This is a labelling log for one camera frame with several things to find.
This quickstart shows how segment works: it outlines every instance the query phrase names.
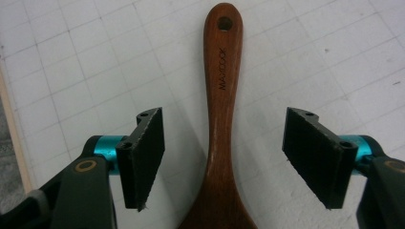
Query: teal metal part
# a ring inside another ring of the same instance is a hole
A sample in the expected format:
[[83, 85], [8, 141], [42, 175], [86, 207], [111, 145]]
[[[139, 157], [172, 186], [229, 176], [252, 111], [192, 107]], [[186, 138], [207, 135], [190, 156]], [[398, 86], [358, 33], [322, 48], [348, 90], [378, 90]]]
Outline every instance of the teal metal part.
[[[360, 135], [340, 135], [339, 136], [344, 141], [349, 141], [357, 145], [357, 156], [355, 157], [355, 164], [358, 165], [361, 163], [364, 156], [372, 156], [373, 151], [369, 143]], [[352, 172], [355, 175], [360, 174], [356, 169]]]
[[123, 135], [104, 135], [96, 144], [95, 155], [104, 156], [113, 165], [110, 175], [119, 175], [116, 146], [123, 138]]

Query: clamp jaw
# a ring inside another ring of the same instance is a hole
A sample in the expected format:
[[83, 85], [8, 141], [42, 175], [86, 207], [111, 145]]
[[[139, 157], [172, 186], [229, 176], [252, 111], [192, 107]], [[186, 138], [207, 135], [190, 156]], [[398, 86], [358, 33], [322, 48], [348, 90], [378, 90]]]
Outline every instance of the clamp jaw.
[[78, 159], [0, 216], [0, 228], [117, 228], [109, 175], [120, 175], [125, 207], [139, 211], [164, 152], [161, 108], [137, 116], [129, 135], [90, 137]]
[[361, 229], [405, 228], [405, 162], [366, 135], [335, 135], [318, 115], [288, 108], [283, 151], [328, 209], [343, 207], [350, 176], [367, 180], [357, 210]]

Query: cutting mat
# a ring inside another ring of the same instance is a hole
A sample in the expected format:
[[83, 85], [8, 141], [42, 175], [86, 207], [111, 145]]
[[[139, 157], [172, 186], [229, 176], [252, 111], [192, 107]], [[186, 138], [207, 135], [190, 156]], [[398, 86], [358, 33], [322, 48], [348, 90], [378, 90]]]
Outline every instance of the cutting mat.
[[[147, 203], [119, 228], [177, 228], [200, 188], [208, 132], [203, 23], [215, 0], [3, 0], [1, 61], [33, 188], [92, 135], [129, 135], [163, 107], [166, 152]], [[281, 150], [287, 106], [405, 159], [405, 3], [235, 0], [245, 23], [233, 128], [239, 193], [259, 228], [357, 228], [365, 178], [327, 211]]]

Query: wooden edge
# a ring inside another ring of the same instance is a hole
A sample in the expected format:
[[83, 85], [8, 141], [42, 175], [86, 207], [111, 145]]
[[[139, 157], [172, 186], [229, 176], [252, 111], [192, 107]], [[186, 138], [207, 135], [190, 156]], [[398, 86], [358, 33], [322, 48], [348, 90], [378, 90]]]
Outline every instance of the wooden edge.
[[21, 180], [26, 193], [32, 190], [32, 183], [30, 180], [30, 173], [27, 168], [27, 163], [24, 158], [23, 148], [21, 147], [20, 137], [17, 132], [17, 128], [14, 120], [14, 112], [10, 104], [10, 98], [6, 82], [4, 80], [2, 68], [0, 66], [0, 96], [3, 102], [4, 112], [9, 126], [12, 146], [14, 148], [15, 157], [17, 159], [18, 170], [20, 171]]

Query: dark wood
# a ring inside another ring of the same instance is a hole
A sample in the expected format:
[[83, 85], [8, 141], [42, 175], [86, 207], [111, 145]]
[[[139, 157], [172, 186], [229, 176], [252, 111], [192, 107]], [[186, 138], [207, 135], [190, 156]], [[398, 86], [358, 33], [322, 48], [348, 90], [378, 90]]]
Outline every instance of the dark wood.
[[182, 222], [188, 228], [257, 228], [235, 184], [231, 131], [242, 52], [243, 22], [230, 4], [208, 14], [203, 35], [209, 112], [209, 152], [201, 190]]

